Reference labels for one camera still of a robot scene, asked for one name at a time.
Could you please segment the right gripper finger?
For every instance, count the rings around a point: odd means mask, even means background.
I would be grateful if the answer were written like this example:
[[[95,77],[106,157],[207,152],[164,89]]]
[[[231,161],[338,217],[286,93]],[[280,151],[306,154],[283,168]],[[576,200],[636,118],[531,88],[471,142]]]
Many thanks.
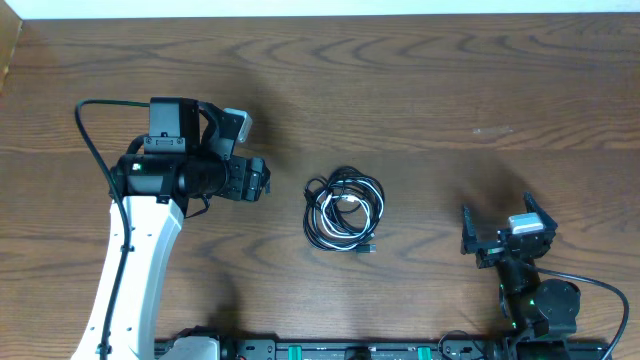
[[[525,192],[523,194],[523,200],[525,203],[525,208],[529,213],[535,213],[541,220],[541,223],[544,225],[544,228],[549,231],[555,231],[557,229],[557,223],[553,220],[551,216],[547,214],[547,212],[536,202],[533,195],[530,192]]]
[[[471,218],[470,209],[465,205],[462,206],[461,252],[462,253],[477,252],[476,229]]]

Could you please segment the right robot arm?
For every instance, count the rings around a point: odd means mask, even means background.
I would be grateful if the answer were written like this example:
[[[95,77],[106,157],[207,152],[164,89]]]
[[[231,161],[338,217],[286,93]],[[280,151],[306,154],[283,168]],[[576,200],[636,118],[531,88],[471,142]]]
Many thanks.
[[[462,208],[461,253],[476,256],[478,268],[497,270],[499,298],[512,333],[487,350],[490,359],[569,359],[567,337],[577,331],[579,288],[568,281],[541,280],[534,261],[545,255],[557,223],[524,194],[526,212],[508,218],[492,241],[482,241],[468,207]]]

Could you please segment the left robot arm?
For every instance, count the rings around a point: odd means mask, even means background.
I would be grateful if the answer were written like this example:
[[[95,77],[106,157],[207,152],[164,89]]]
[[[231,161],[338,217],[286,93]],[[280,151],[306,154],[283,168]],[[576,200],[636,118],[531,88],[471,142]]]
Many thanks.
[[[247,112],[182,97],[153,97],[143,106],[149,130],[115,166],[86,143],[112,204],[107,254],[76,359],[153,358],[166,269],[189,201],[255,202],[269,189],[265,161],[234,153],[252,126]]]

